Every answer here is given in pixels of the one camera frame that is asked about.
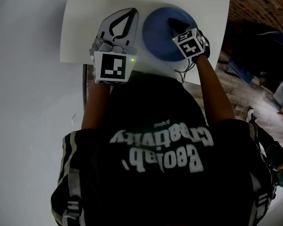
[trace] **sneaker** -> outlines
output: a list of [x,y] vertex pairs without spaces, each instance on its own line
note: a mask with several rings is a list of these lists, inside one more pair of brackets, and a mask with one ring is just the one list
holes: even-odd
[[250,122],[253,120],[255,123],[257,122],[257,118],[254,116],[254,109],[250,108],[249,111],[247,111],[247,117],[246,117],[246,122]]

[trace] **white table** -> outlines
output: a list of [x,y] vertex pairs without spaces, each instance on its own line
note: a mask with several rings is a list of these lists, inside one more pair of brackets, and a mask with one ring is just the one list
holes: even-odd
[[[155,9],[166,6],[180,7],[196,21],[199,29],[211,45],[210,63],[215,69],[220,54],[230,0],[68,0],[60,47],[60,61],[92,64],[89,49],[97,35],[101,22],[109,15],[125,9],[139,11],[139,25],[134,46],[138,50],[134,70],[179,79],[174,69],[184,70],[188,62],[165,62],[154,57],[142,40],[142,25]],[[186,75],[186,82],[200,84],[197,68]]]

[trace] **black cord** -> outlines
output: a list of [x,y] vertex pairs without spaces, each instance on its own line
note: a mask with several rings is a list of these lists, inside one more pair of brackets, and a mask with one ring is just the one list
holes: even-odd
[[83,64],[83,106],[84,106],[84,110],[87,104],[87,71],[88,71],[88,65]]
[[190,71],[192,68],[195,67],[195,65],[196,65],[195,62],[196,62],[196,60],[197,60],[197,56],[196,56],[193,60],[191,59],[191,63],[190,63],[190,59],[188,58],[189,65],[188,65],[188,67],[186,68],[185,71],[178,71],[178,70],[176,70],[176,69],[174,70],[175,72],[179,73],[179,75],[180,75],[180,77],[181,77],[181,84],[184,83],[184,81],[185,81],[185,76],[186,76],[187,72]]

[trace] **blue dome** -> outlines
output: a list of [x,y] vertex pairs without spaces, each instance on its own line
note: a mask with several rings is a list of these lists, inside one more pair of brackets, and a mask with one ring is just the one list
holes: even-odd
[[191,22],[196,28],[195,20],[179,8],[164,7],[153,11],[142,27],[142,38],[147,49],[155,57],[169,62],[184,60],[184,56],[172,41],[174,37],[168,23],[169,18]]

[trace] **shoulder strap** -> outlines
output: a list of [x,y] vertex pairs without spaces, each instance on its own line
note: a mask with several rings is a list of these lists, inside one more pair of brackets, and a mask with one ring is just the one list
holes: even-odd
[[267,192],[262,190],[259,180],[252,173],[250,173],[250,177],[253,183],[255,200],[250,213],[249,226],[253,226],[254,223],[256,225],[257,222],[259,222],[264,217],[271,200],[269,199]]
[[84,209],[82,208],[80,171],[78,169],[69,169],[68,189],[70,198],[63,214],[63,226],[86,226]]

